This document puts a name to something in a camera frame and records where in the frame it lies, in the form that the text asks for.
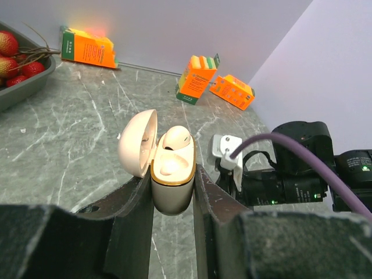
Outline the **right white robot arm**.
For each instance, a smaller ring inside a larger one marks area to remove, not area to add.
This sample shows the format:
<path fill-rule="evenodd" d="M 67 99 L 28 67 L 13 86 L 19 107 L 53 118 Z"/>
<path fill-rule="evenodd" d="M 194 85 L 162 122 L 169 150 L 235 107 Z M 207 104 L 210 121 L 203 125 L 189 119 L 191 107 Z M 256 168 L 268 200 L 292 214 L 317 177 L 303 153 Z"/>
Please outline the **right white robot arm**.
<path fill-rule="evenodd" d="M 268 169 L 250 170 L 259 154 L 246 151 L 269 140 L 273 154 L 263 152 Z M 335 212 L 371 216 L 371 150 L 354 149 L 335 155 L 332 138 L 321 121 L 292 121 L 270 133 L 248 139 L 214 135 L 208 161 L 219 172 L 217 185 L 247 207 L 332 200 Z"/>

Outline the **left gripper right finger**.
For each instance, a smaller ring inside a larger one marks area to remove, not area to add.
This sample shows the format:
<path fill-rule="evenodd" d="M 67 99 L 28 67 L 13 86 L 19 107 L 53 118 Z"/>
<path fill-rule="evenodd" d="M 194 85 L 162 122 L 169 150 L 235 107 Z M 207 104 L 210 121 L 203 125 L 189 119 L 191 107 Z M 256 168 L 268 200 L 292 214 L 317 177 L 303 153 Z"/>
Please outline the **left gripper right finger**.
<path fill-rule="evenodd" d="M 193 207 L 199 278 L 371 277 L 371 224 L 358 214 L 254 212 L 202 166 Z"/>

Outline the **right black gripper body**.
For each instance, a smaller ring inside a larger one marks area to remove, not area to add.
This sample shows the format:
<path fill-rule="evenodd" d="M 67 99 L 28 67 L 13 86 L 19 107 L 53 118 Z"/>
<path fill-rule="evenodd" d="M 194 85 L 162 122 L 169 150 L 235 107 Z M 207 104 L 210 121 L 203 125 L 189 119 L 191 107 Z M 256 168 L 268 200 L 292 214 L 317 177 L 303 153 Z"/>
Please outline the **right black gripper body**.
<path fill-rule="evenodd" d="M 326 182 L 317 173 L 292 175 L 278 171 L 276 163 L 271 160 L 269 153 L 266 151 L 251 151 L 247 153 L 243 158 L 243 163 L 246 163 L 251 157 L 259 153 L 266 157 L 271 168 L 244 170 L 240 191 L 234 182 L 234 172 L 222 168 L 219 159 L 215 162 L 215 168 L 220 173 L 216 184 L 248 208 L 322 202 L 326 197 Z"/>

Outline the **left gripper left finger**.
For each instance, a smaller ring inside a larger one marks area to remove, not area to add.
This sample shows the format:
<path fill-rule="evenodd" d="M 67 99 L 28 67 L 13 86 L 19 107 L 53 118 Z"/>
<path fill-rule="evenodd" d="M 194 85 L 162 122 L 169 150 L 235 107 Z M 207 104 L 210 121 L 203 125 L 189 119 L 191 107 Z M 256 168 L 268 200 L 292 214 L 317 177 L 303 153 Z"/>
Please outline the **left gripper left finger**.
<path fill-rule="evenodd" d="M 2 278 L 147 278 L 151 178 L 134 177 L 76 213 L 1 206 Z"/>

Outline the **beige earbud charging case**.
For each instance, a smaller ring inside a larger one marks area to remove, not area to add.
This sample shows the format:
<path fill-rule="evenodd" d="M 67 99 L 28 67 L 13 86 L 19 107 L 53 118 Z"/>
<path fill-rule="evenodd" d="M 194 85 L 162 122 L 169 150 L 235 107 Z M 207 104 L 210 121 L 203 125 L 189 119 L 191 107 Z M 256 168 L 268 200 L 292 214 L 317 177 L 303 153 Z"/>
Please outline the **beige earbud charging case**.
<path fill-rule="evenodd" d="M 117 153 L 123 169 L 143 178 L 151 173 L 152 199 L 157 210 L 175 216 L 184 212 L 192 198 L 196 172 L 196 147 L 172 151 L 162 148 L 165 132 L 158 137 L 158 114 L 154 109 L 137 113 L 121 133 Z"/>

